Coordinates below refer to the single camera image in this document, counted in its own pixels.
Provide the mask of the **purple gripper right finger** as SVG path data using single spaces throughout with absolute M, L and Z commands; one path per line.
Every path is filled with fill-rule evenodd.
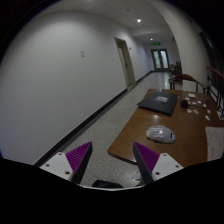
M 169 154 L 158 154 L 137 142 L 133 143 L 133 153 L 145 185 L 182 169 Z

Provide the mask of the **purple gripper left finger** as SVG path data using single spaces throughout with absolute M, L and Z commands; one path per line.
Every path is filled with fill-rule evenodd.
M 58 152 L 41 169 L 65 180 L 79 184 L 92 154 L 92 142 L 87 142 L 68 153 Z

